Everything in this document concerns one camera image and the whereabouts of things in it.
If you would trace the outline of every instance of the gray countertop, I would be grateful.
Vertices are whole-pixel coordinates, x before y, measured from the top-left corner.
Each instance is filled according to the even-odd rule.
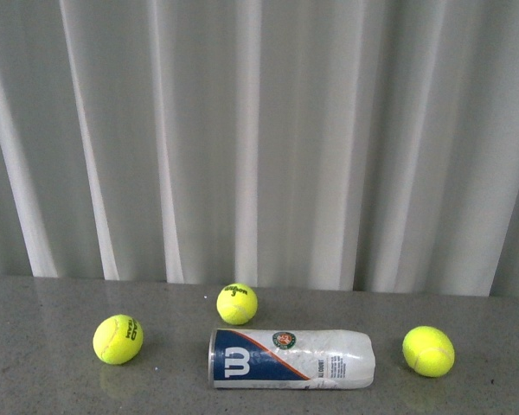
[[[515,413],[519,299],[261,289],[244,328],[368,334],[375,380],[365,389],[216,390],[208,385],[220,286],[0,277],[0,413]],[[124,313],[144,345],[123,366],[93,352],[94,330]],[[409,329],[433,325],[456,349],[449,374],[413,373]]]

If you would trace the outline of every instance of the yellow tennis ball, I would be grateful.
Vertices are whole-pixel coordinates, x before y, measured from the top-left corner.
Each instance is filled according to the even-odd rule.
[[[96,329],[94,352],[105,363],[122,365],[137,355],[143,339],[140,323],[132,317],[118,314],[105,319]]]
[[[410,368],[430,378],[447,374],[456,358],[448,336],[434,327],[419,326],[411,330],[404,337],[402,349]]]
[[[217,311],[221,318],[233,325],[249,322],[258,310],[258,298],[244,284],[230,284],[217,297]]]

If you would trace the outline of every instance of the white curtain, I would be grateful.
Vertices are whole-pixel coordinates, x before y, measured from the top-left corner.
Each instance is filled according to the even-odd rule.
[[[0,274],[519,296],[519,1],[0,0]]]

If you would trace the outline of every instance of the w logo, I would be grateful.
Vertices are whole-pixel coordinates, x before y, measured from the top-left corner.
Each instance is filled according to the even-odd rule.
[[[245,348],[225,349],[225,378],[244,376],[250,372],[250,353]]]

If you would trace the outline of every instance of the wilson tennis ball can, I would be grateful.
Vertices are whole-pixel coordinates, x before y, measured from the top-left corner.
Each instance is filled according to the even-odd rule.
[[[216,388],[357,389],[374,374],[371,340],[355,331],[216,329],[209,342]]]

